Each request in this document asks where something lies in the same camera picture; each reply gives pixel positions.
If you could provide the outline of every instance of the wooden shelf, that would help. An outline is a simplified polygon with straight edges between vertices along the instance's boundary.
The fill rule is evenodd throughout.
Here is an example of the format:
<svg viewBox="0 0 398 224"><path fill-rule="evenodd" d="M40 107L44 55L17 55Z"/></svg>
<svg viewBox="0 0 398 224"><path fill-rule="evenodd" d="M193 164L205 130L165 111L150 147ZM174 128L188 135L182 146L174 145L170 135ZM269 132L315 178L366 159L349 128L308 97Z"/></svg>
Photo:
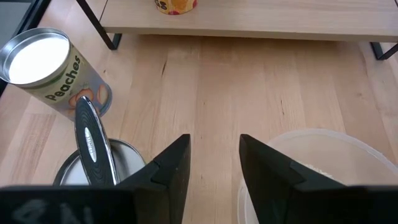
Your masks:
<svg viewBox="0 0 398 224"><path fill-rule="evenodd" d="M101 24L112 33L398 42L394 0L198 0L178 16L151 0L108 0Z"/></svg>

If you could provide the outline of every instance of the tin can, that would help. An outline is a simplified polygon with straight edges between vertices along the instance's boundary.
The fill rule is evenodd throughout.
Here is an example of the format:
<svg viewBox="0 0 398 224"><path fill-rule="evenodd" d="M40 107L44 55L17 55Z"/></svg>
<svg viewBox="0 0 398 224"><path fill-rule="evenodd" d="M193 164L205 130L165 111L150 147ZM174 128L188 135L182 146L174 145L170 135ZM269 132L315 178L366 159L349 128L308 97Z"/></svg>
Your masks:
<svg viewBox="0 0 398 224"><path fill-rule="evenodd" d="M198 0L155 0L157 9L168 15L179 15L191 11Z"/></svg>
<svg viewBox="0 0 398 224"><path fill-rule="evenodd" d="M25 90L71 120L76 101L87 96L102 116L112 91L68 36L36 28L11 39L0 50L0 78Z"/></svg>
<svg viewBox="0 0 398 224"><path fill-rule="evenodd" d="M122 181L145 166L137 149L117 139L109 139L119 180ZM54 185L88 185L79 152L75 151L58 171Z"/></svg>

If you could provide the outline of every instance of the white can top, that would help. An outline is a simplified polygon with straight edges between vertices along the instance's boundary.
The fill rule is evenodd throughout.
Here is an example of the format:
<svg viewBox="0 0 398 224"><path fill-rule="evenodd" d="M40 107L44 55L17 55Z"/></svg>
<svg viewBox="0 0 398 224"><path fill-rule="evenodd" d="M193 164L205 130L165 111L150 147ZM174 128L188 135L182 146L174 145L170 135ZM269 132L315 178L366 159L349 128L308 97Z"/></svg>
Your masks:
<svg viewBox="0 0 398 224"><path fill-rule="evenodd" d="M31 42L12 59L8 73L10 82L32 83L49 76L62 65L68 51L69 41L61 35Z"/></svg>

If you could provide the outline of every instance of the black metal leg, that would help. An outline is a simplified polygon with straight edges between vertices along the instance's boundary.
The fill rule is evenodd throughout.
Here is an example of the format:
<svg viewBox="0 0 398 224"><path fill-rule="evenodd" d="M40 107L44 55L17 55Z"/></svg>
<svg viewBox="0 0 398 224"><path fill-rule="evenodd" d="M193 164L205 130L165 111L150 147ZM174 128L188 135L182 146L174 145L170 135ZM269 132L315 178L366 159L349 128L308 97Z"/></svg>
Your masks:
<svg viewBox="0 0 398 224"><path fill-rule="evenodd" d="M374 56L376 56L377 60L386 60L391 57L393 54L398 52L398 44L395 44L390 50L386 53L383 52L381 45L379 42L371 42L371 46L373 49Z"/></svg>
<svg viewBox="0 0 398 224"><path fill-rule="evenodd" d="M97 17L94 15L94 12L91 10L86 0L76 0L76 1L80 5L83 12L85 12L86 16L88 17L92 25L95 27L101 38L104 40L108 48L111 50L116 50L119 46L122 34L115 34L113 40L111 40L107 35L104 27L100 24L99 20L97 20Z"/></svg>

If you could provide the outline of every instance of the peaches can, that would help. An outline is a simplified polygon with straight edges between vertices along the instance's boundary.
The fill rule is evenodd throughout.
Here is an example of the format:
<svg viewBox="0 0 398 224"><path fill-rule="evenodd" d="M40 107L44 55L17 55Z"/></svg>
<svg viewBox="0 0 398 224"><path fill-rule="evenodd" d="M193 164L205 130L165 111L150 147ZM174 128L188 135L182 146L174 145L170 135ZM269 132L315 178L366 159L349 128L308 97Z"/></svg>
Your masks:
<svg viewBox="0 0 398 224"><path fill-rule="evenodd" d="M76 101L86 96L102 116L112 91L67 35L53 28L36 28L11 39L0 50L0 78L18 86L70 120Z"/></svg>
<svg viewBox="0 0 398 224"><path fill-rule="evenodd" d="M155 0L157 9L168 15L179 15L191 11L198 0Z"/></svg>

